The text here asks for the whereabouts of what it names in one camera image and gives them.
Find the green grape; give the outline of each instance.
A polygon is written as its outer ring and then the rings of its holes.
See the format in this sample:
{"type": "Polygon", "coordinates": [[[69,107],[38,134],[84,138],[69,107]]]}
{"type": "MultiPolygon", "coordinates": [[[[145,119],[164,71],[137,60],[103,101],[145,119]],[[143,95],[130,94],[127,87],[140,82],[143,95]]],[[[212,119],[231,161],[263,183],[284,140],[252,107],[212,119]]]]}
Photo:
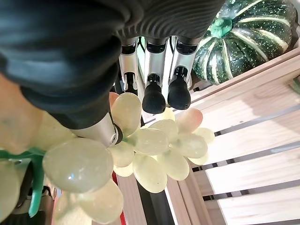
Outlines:
{"type": "Polygon", "coordinates": [[[123,136],[133,134],[141,121],[142,104],[132,93],[123,93],[115,100],[112,109],[112,119],[122,130],[123,136]]]}
{"type": "Polygon", "coordinates": [[[118,219],[123,211],[123,195],[110,179],[101,189],[77,195],[82,210],[100,224],[109,224],[118,219]]]}
{"type": "Polygon", "coordinates": [[[91,225],[92,219],[80,208],[74,195],[64,192],[57,200],[53,213],[53,225],[91,225]]]}
{"type": "Polygon", "coordinates": [[[11,154],[25,152],[42,122],[42,111],[32,106],[20,87],[0,74],[0,148],[11,154]]]}
{"type": "Polygon", "coordinates": [[[157,129],[140,129],[128,138],[136,147],[136,152],[146,155],[158,155],[168,150],[167,135],[157,129]]]}
{"type": "Polygon", "coordinates": [[[61,125],[49,113],[44,112],[42,125],[30,145],[47,151],[50,148],[75,137],[76,135],[68,128],[61,125]]]}
{"type": "Polygon", "coordinates": [[[196,165],[204,165],[208,159],[208,152],[201,158],[188,158],[188,159],[196,165]]]}
{"type": "Polygon", "coordinates": [[[113,171],[121,177],[129,177],[131,174],[133,174],[132,163],[126,167],[117,167],[114,165],[113,171]]]}
{"type": "Polygon", "coordinates": [[[0,161],[0,223],[15,209],[20,181],[13,162],[0,161]]]}
{"type": "Polygon", "coordinates": [[[171,108],[166,108],[163,113],[156,114],[155,117],[156,117],[156,120],[173,120],[173,121],[175,121],[175,115],[171,108]]]}
{"type": "Polygon", "coordinates": [[[167,175],[161,164],[150,156],[135,154],[133,173],[137,181],[149,192],[161,192],[167,185],[167,175]]]}
{"type": "Polygon", "coordinates": [[[100,142],[74,138],[48,150],[44,172],[62,190],[85,193],[105,185],[113,172],[113,157],[100,142]]]}
{"type": "Polygon", "coordinates": [[[180,133],[192,133],[200,126],[202,120],[202,113],[197,109],[190,108],[180,115],[176,123],[180,133]]]}
{"type": "Polygon", "coordinates": [[[135,147],[125,141],[121,141],[108,148],[113,157],[113,164],[117,167],[126,167],[133,161],[135,147]]]}
{"type": "Polygon", "coordinates": [[[163,131],[169,142],[172,142],[178,135],[178,127],[173,120],[160,120],[152,124],[149,128],[154,128],[163,131]]]}
{"type": "Polygon", "coordinates": [[[169,148],[167,152],[157,156],[157,161],[173,180],[184,180],[189,174],[186,159],[177,151],[169,148]]]}
{"type": "Polygon", "coordinates": [[[203,137],[207,144],[212,143],[215,139],[214,132],[212,130],[208,129],[208,128],[199,127],[193,133],[198,135],[198,136],[203,137]]]}
{"type": "Polygon", "coordinates": [[[201,158],[207,152],[204,138],[195,134],[179,134],[177,140],[170,143],[170,147],[188,158],[201,158]]]}

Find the wooden slat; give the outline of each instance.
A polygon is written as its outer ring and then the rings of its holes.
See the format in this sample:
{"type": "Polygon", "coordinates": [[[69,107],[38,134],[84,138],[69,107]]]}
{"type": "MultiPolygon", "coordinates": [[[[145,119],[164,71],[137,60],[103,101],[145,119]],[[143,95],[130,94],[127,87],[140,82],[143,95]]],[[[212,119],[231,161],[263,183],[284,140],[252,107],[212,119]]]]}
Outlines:
{"type": "Polygon", "coordinates": [[[198,187],[195,175],[190,167],[190,174],[185,180],[178,181],[180,192],[187,208],[192,225],[212,225],[205,207],[202,193],[198,187]]]}
{"type": "Polygon", "coordinates": [[[237,87],[236,84],[240,84],[242,86],[247,82],[252,82],[254,79],[259,79],[255,82],[256,85],[245,87],[245,91],[257,87],[261,84],[270,82],[271,80],[275,80],[281,76],[284,76],[294,70],[300,68],[300,65],[297,65],[296,62],[300,55],[300,48],[296,48],[282,56],[279,56],[269,62],[266,62],[258,67],[255,67],[227,82],[224,82],[217,86],[211,86],[203,91],[199,91],[194,93],[191,98],[192,101],[195,102],[200,99],[207,98],[208,96],[215,96],[216,93],[221,92],[222,94],[228,92],[228,90],[235,89],[237,87]]]}
{"type": "Polygon", "coordinates": [[[300,69],[299,61],[300,55],[295,56],[294,58],[264,70],[259,74],[248,77],[245,80],[241,80],[234,85],[229,87],[226,86],[226,88],[220,88],[217,91],[213,91],[205,96],[201,96],[194,103],[192,103],[190,107],[204,110],[208,107],[255,89],[256,87],[264,85],[265,83],[280,79],[281,77],[289,75],[290,73],[293,73],[294,76],[297,76],[299,75],[298,70],[300,69]]]}
{"type": "Polygon", "coordinates": [[[124,196],[124,216],[128,225],[147,225],[140,192],[134,175],[117,176],[118,186],[124,196]]]}
{"type": "Polygon", "coordinates": [[[217,132],[300,104],[288,85],[297,75],[300,70],[202,110],[201,127],[217,132]]]}
{"type": "Polygon", "coordinates": [[[300,180],[300,148],[194,173],[203,195],[300,180]]]}
{"type": "Polygon", "coordinates": [[[206,201],[214,225],[252,225],[300,218],[300,186],[261,194],[206,201]]]}
{"type": "Polygon", "coordinates": [[[206,164],[271,149],[300,139],[300,110],[217,136],[206,164]]]}
{"type": "Polygon", "coordinates": [[[192,225],[177,181],[168,177],[165,195],[169,202],[175,225],[192,225]]]}

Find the pumpkin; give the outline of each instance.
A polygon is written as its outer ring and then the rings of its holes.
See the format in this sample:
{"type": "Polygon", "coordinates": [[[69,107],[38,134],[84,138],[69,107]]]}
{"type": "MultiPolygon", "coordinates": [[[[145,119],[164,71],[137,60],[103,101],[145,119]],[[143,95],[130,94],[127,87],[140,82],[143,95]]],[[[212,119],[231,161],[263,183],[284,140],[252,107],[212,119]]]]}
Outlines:
{"type": "Polygon", "coordinates": [[[283,54],[295,17],[289,0],[226,1],[199,43],[196,75],[220,84],[283,54]]]}

